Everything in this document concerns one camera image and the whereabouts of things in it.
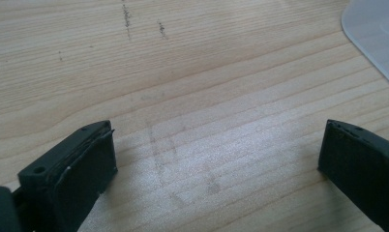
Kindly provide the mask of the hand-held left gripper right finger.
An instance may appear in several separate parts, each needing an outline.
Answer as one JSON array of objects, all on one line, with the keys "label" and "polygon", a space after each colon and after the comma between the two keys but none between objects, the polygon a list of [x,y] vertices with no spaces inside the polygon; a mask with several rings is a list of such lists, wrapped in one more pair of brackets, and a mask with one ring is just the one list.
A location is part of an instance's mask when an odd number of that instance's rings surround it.
[{"label": "hand-held left gripper right finger", "polygon": [[371,221],[389,232],[389,141],[363,128],[329,120],[318,170]]}]

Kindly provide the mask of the clear plastic storage box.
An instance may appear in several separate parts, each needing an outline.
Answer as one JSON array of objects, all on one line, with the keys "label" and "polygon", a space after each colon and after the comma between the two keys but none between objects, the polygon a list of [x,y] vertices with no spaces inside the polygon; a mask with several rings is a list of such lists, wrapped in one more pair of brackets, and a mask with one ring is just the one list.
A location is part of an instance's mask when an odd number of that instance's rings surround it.
[{"label": "clear plastic storage box", "polygon": [[350,0],[341,23],[351,42],[389,80],[389,0]]}]

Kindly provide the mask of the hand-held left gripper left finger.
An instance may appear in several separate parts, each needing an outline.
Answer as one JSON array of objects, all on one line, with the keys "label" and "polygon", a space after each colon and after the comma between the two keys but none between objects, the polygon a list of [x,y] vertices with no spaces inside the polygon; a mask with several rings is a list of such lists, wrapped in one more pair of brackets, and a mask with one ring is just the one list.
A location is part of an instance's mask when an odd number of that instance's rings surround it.
[{"label": "hand-held left gripper left finger", "polygon": [[76,232],[117,173],[108,120],[76,130],[18,173],[36,232]]}]

